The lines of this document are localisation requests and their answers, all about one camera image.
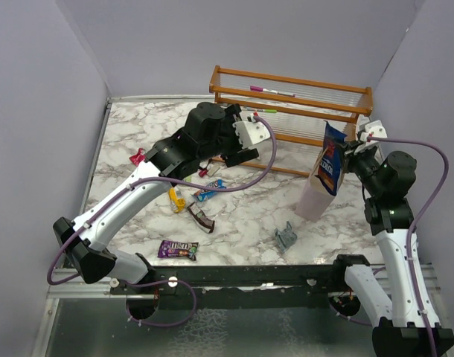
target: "marker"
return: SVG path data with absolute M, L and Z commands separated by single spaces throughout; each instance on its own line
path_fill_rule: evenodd
M 272 94 L 278 94 L 278 95 L 285 95 L 287 97 L 295 97 L 294 93 L 290 93 L 288 91 L 274 91 L 273 89 L 266 89 L 262 87 L 257 87 L 257 86 L 250 86 L 251 91 L 263 91 L 265 93 L 272 93 Z
M 262 112 L 262 113 L 276 113 L 276 109 L 256 109 L 250 108 L 249 106 L 243 106 L 242 109 L 249 110 L 250 112 Z

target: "gray plastic object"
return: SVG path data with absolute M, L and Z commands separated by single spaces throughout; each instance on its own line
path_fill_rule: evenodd
M 288 221 L 287 227 L 284 230 L 279 231 L 278 229 L 275 229 L 275 238 L 277 239 L 278 246 L 282 253 L 294 245 L 298 239 L 297 235 L 293 233 L 292 225 Z

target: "marble countertop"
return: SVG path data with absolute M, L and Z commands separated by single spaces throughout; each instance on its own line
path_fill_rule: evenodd
M 93 207 L 115 189 L 134 169 L 129 160 L 139 147 L 145 149 L 184 125 L 185 118 L 197 101 L 113 103 L 100 155 L 97 160 L 87 207 Z M 269 145 L 261 153 L 269 159 Z M 296 152 L 288 143 L 279 143 L 278 159 L 293 160 L 309 170 L 315 152 Z M 227 187 L 251 181 L 259 170 L 246 167 L 221 168 L 213 178 L 192 181 L 207 184 L 222 179 Z M 382 263 L 379 248 L 369 231 L 363 213 L 361 184 L 346 175 L 341 190 L 318 222 L 294 214 L 306 178 L 269 173 L 254 187 L 220 193 L 204 202 L 202 209 L 216 221 L 215 230 L 207 234 L 185 210 L 174 213 L 167 194 L 142 209 L 114 237 L 110 247 L 143 254 L 153 265 L 269 265 L 332 263 L 337 254 L 364 254 L 370 263 Z M 196 190 L 180 187 L 191 199 Z M 282 254 L 275 241 L 276 228 L 284 229 L 290 221 L 298 241 Z M 186 258 L 157 258 L 163 239 L 198 242 L 197 261 Z

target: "white wall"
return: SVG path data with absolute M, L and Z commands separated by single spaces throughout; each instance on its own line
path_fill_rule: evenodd
M 31 352 L 107 95 L 53 0 L 0 1 L 0 357 Z
M 57 0 L 112 93 L 207 94 L 215 65 L 376 86 L 423 0 Z
M 390 137 L 438 145 L 450 174 L 418 228 L 423 261 L 432 261 L 454 323 L 454 0 L 427 0 L 374 93 L 374 118 Z M 393 145 L 418 160 L 409 194 L 417 212 L 437 184 L 443 164 L 430 149 Z

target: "wooden rack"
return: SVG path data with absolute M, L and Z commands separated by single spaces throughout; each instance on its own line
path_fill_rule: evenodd
M 269 91 L 258 91 L 259 88 Z M 324 131 L 311 130 L 308 124 L 300 129 L 292 129 L 294 123 L 298 126 L 298 118 L 307 118 L 305 123 L 312 123 L 312 119 L 328 120 L 334 126 L 336 123 L 348 138 L 353 140 L 359 116 L 369 116 L 373 109 L 370 87 L 342 86 L 272 74 L 238 71 L 221 68 L 218 65 L 212 74 L 209 91 L 215 94 L 215 102 L 219 104 L 238 103 L 243 107 L 270 109 L 283 113 L 262 115 L 272 125 L 277 140 L 314 147 L 322 147 Z M 246 162 L 244 165 L 265 168 L 264 165 L 252 162 Z M 308 172 L 295 170 L 295 168 L 273 167 L 272 170 L 306 177 L 309 175 Z

